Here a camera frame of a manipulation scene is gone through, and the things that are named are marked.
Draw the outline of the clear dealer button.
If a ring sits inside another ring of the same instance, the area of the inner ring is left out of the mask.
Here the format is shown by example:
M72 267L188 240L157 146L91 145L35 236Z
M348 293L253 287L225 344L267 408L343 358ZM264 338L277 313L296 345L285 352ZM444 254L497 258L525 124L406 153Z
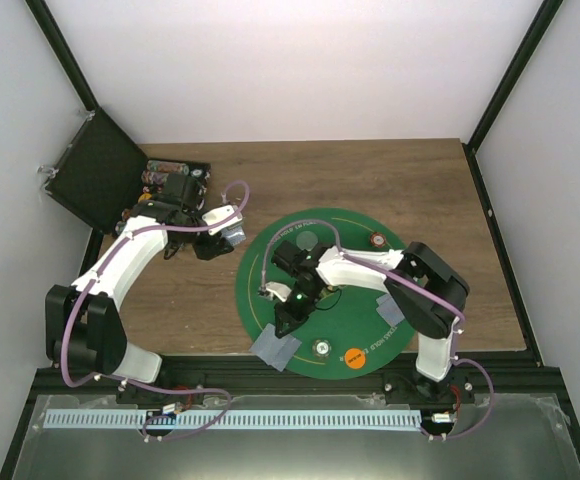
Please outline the clear dealer button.
M318 242L318 236L309 230L300 232L295 239L296 246L306 251L312 250Z

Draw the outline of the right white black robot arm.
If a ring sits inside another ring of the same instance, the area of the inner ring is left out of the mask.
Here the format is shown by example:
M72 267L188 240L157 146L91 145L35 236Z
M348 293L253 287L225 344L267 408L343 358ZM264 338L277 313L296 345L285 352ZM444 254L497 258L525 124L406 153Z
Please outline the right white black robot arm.
M302 250L284 241L272 264L289 275L289 287L261 274L259 294L275 304L275 334L282 338L307 322L328 287L357 287L391 297L418 334L414 389L428 403L450 390L448 374L456 360L455 336L465 320L467 282L430 247L412 242L403 250L350 250L319 243Z

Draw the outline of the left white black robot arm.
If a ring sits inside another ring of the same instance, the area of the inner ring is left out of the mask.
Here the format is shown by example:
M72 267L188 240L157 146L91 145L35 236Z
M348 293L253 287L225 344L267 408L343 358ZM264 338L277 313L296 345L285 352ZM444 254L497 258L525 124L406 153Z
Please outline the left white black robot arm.
M192 246L208 261L233 251L231 234L240 230L250 196L233 204L204 205L205 188L195 178L171 175L162 190L138 201L112 246L68 286L55 285L45 298L46 355L58 364L72 388L97 376L139 383L151 403L166 402L174 392L173 377L162 371L159 354L132 344L120 318L121 306L135 281L158 254L175 255Z

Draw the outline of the orange big blind button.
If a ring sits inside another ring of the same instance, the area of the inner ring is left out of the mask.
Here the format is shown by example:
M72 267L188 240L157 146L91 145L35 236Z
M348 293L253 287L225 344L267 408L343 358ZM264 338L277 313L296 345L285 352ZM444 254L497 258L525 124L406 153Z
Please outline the orange big blind button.
M360 348L350 348L345 352L343 361L348 368L359 370L366 364L366 352Z

